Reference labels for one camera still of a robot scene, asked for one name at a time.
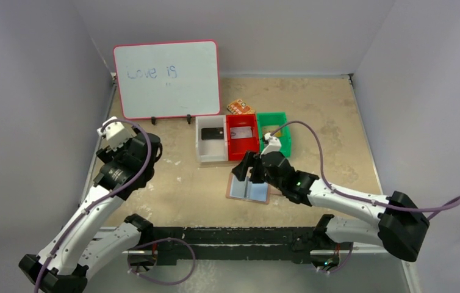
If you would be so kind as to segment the red plastic bin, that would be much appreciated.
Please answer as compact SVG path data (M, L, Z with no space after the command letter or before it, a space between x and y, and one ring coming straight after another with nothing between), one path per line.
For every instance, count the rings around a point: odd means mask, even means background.
M255 114L227 115L228 160L240 161L247 151L258 152L260 143Z

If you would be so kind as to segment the white plastic bin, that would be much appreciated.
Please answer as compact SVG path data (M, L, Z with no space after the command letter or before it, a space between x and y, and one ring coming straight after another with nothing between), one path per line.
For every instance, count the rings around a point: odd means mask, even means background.
M200 163L228 160L226 116L199 116L195 119L195 148Z

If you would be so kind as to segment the green plastic bin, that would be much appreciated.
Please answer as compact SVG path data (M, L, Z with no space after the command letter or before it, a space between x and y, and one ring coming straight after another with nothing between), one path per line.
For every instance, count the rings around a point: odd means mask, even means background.
M259 131L259 149L262 151L265 148L263 141L264 135L267 132L272 132L280 126L287 123L287 117L284 112L261 112L256 114L257 128ZM288 126L282 128L275 133L281 142L280 152L285 157L291 157L292 154L292 136Z

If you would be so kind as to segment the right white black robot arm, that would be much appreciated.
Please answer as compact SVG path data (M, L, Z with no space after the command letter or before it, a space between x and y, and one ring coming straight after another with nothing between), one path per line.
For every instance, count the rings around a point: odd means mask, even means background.
M231 173L238 181L267 183L292 203L349 215L350 219L334 216L325 222L326 237L336 243L376 245L414 262L429 228L429 220L408 195L375 195L327 183L321 176L295 169L278 151L265 155L249 151Z

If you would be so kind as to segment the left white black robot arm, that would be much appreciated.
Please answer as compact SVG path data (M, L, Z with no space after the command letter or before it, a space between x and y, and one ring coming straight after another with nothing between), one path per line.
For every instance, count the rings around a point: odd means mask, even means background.
M103 238L94 237L131 193L152 179L161 152L160 137L152 133L137 133L115 151L106 146L96 152L103 166L78 210L45 248L19 262L35 292L83 292L113 258L143 243L143 231L151 224L137 215Z

